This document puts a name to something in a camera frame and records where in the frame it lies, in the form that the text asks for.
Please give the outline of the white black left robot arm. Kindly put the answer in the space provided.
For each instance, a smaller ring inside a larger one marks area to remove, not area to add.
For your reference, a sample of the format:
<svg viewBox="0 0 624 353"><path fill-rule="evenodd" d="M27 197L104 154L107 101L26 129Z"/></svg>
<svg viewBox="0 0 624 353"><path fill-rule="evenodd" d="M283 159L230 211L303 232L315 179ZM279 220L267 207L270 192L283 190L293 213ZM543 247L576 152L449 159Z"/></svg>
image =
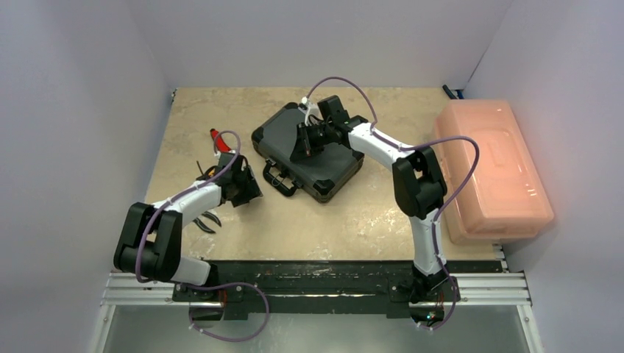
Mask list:
<svg viewBox="0 0 624 353"><path fill-rule="evenodd" d="M222 152L216 165L185 190L160 202L130 206L113 265L140 281L181 282L202 301L219 293L210 263L182 255L182 231L207 211L223 204L247 204L262 195L244 155Z"/></svg>

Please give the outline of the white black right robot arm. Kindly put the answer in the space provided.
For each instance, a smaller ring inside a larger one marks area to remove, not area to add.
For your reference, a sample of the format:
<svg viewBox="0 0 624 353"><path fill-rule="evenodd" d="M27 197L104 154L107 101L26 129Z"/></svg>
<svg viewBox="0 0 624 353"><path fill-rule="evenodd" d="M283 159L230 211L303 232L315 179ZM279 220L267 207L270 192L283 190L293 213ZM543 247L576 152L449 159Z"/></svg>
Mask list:
<svg viewBox="0 0 624 353"><path fill-rule="evenodd" d="M416 303L433 298L448 279L438 234L447 185L434 150L402 146L398 140L377 132L365 118L350 116L337 96L317 103L305 96L298 107L305 117L297 124L292 162L311 158L326 145L337 143L391 172L394 200L408 217L414 242L410 300Z"/></svg>

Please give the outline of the black poker set case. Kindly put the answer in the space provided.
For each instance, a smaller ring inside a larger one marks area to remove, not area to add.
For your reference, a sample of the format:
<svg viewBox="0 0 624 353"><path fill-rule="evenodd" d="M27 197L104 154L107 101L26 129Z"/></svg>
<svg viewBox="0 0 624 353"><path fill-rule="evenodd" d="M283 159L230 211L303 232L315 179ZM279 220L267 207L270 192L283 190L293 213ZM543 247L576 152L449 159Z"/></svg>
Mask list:
<svg viewBox="0 0 624 353"><path fill-rule="evenodd" d="M319 203L330 201L361 169L364 154L338 143L292 162L297 125L305 113L289 102L251 134L254 150L265 159L263 178L285 197L304 190Z"/></svg>

